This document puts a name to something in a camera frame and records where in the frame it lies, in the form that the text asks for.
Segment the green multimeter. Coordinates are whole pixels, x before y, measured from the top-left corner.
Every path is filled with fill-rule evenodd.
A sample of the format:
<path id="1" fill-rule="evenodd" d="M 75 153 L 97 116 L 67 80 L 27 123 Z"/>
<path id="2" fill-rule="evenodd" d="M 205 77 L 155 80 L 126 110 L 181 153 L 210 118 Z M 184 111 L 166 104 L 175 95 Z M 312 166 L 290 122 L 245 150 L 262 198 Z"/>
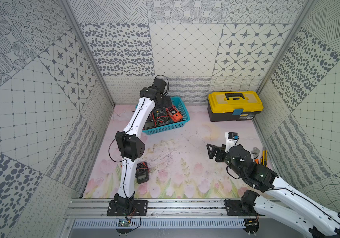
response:
<path id="1" fill-rule="evenodd" d="M 170 123 L 170 117 L 168 116 L 166 109 L 155 109 L 153 114 L 157 127 L 162 127 Z"/>

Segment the small black multimeter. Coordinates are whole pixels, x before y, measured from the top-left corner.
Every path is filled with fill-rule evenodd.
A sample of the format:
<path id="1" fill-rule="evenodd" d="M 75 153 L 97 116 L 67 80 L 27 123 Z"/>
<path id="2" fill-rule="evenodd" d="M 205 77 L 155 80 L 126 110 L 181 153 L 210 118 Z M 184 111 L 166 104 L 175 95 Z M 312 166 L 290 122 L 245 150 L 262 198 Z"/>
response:
<path id="1" fill-rule="evenodd" d="M 149 181 L 149 166 L 147 162 L 137 164 L 136 168 L 136 181 L 138 184 L 146 183 Z"/>

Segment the orange multimeter with leads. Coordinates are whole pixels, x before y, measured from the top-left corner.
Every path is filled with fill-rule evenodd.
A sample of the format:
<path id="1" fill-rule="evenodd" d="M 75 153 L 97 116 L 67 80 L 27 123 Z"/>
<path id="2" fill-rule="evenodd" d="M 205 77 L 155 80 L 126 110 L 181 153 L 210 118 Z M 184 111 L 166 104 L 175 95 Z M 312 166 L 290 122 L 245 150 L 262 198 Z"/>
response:
<path id="1" fill-rule="evenodd" d="M 178 123 L 183 120 L 182 113 L 175 106 L 167 108 L 167 113 L 174 123 Z"/>

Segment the red multimeter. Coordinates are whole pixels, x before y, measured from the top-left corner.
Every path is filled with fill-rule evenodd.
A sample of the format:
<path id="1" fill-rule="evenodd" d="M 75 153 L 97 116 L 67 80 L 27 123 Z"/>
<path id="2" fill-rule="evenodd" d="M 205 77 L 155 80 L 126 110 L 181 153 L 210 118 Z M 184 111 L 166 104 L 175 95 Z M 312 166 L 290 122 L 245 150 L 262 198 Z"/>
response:
<path id="1" fill-rule="evenodd" d="M 154 128 L 156 128 L 155 116 L 154 113 L 151 112 L 144 124 L 143 130 L 146 131 Z"/>

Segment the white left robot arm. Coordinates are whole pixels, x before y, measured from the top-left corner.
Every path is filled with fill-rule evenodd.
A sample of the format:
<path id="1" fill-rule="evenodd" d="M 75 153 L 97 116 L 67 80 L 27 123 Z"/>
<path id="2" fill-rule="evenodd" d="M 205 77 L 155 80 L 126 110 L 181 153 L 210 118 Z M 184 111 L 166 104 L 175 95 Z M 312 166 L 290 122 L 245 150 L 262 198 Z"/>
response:
<path id="1" fill-rule="evenodd" d="M 112 206 L 128 213 L 134 205 L 134 179 L 138 159 L 145 151 L 145 144 L 140 139 L 149 114 L 155 107 L 165 104 L 165 97 L 169 92 L 169 80 L 164 75 L 157 75 L 153 84 L 140 90 L 137 108 L 123 131 L 118 131 L 114 141 L 117 143 L 122 160 L 122 174 L 120 186 L 113 197 Z"/>

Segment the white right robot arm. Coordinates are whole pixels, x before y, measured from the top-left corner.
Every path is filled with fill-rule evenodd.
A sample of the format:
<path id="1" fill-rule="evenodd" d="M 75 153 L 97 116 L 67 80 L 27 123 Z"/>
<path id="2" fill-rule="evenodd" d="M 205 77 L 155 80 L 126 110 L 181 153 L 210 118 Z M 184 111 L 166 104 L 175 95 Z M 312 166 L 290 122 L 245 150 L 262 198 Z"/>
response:
<path id="1" fill-rule="evenodd" d="M 340 238 L 340 212 L 315 202 L 273 170 L 254 162 L 242 145 L 206 147 L 210 159 L 225 163 L 226 170 L 250 186 L 240 200 L 243 212 L 270 217 L 307 238 Z"/>

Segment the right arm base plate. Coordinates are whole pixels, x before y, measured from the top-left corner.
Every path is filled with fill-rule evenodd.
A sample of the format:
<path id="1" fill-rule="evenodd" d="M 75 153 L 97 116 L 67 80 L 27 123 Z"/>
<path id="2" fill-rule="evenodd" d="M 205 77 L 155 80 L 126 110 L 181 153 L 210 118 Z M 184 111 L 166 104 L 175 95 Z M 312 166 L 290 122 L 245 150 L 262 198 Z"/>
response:
<path id="1" fill-rule="evenodd" d="M 225 199 L 224 206 L 228 216 L 256 216 L 257 213 L 252 205 L 240 200 Z"/>

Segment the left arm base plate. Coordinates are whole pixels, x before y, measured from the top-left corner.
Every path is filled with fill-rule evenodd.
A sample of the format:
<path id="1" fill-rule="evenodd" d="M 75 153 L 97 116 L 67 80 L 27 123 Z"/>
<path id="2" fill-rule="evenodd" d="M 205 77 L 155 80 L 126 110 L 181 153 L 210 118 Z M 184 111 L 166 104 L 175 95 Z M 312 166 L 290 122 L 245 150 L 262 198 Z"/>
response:
<path id="1" fill-rule="evenodd" d="M 146 216 L 148 200 L 122 200 L 109 202 L 107 216 Z"/>

